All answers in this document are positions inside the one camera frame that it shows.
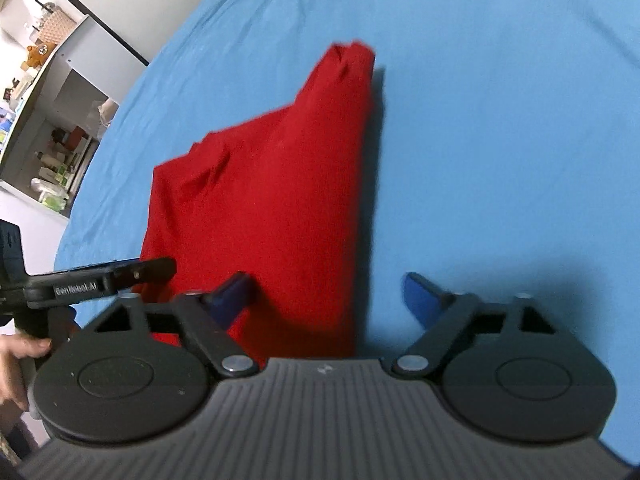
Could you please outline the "person's left hand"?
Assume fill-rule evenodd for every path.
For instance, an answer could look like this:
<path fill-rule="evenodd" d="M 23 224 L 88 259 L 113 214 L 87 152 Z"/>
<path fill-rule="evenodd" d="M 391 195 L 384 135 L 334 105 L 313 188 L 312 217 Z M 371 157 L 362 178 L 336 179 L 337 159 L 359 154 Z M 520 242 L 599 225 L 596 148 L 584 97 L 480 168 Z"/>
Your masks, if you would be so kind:
<path fill-rule="evenodd" d="M 36 339 L 15 334 L 1 336 L 1 414 L 22 414 L 28 409 L 25 379 L 21 368 L 24 359 L 37 359 L 51 349 L 49 338 Z"/>

